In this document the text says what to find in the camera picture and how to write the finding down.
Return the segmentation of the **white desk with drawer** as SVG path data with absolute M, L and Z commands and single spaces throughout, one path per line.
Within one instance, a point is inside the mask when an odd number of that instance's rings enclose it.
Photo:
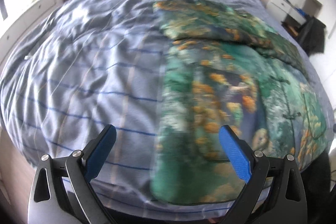
M 299 26 L 306 22 L 298 10 L 287 0 L 260 0 L 268 11 L 278 22 L 284 22 L 287 17 L 292 18 Z

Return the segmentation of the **green landscape print silk robe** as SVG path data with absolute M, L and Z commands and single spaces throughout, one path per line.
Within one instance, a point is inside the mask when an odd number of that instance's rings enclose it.
M 160 201 L 234 200 L 244 186 L 222 149 L 228 125 L 253 150 L 300 170 L 327 146 L 327 125 L 297 47 L 261 19 L 205 0 L 153 6 L 169 40 L 150 189 Z

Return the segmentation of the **blue checked bed cover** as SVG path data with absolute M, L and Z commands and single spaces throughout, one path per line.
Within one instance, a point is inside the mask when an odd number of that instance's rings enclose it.
M 69 155 L 112 124 L 116 144 L 92 182 L 106 207 L 164 221 L 220 217 L 234 200 L 175 205 L 158 200 L 150 189 L 170 46 L 153 10 L 159 1 L 166 0 L 70 0 L 55 10 L 6 62 L 1 124 L 33 166 L 45 153 Z M 247 12 L 297 47 L 326 119 L 327 146 L 317 159 L 326 156 L 333 112 L 303 49 L 260 0 L 205 1 Z

